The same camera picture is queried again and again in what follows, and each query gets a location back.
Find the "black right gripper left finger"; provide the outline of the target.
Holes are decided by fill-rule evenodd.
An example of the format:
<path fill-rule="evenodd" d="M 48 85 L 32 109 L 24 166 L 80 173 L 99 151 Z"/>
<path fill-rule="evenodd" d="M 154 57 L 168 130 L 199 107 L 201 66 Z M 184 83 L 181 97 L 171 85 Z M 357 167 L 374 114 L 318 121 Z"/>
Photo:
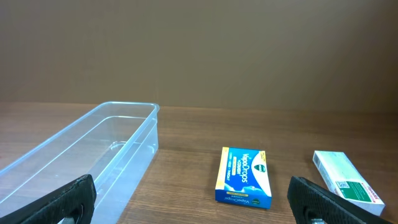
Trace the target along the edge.
<path fill-rule="evenodd" d="M 90 224 L 95 210 L 96 189 L 85 174 L 36 201 L 1 218 L 4 224 Z"/>

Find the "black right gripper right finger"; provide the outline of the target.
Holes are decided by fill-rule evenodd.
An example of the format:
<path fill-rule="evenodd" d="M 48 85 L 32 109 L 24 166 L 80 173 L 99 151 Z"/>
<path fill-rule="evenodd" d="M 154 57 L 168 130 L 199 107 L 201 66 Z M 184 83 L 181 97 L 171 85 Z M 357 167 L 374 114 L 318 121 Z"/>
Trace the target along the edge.
<path fill-rule="evenodd" d="M 287 198 L 298 224 L 391 224 L 304 177 L 290 179 Z"/>

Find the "white green caplets box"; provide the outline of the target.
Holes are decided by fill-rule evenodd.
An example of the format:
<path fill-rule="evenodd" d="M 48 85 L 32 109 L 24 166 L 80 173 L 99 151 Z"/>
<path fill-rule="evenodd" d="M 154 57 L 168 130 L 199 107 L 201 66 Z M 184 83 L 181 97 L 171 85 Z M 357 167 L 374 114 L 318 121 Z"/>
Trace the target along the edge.
<path fill-rule="evenodd" d="M 313 162 L 330 192 L 374 215 L 381 215 L 385 208 L 384 202 L 345 153 L 315 151 Z"/>

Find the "blue VapoDrops box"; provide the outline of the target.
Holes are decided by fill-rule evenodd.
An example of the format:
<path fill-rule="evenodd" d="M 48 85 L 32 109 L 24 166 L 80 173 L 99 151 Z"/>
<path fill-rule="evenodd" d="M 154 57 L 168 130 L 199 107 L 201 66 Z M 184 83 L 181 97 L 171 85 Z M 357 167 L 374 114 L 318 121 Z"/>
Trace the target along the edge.
<path fill-rule="evenodd" d="M 222 148 L 215 200 L 270 209 L 272 193 L 266 152 L 236 147 Z"/>

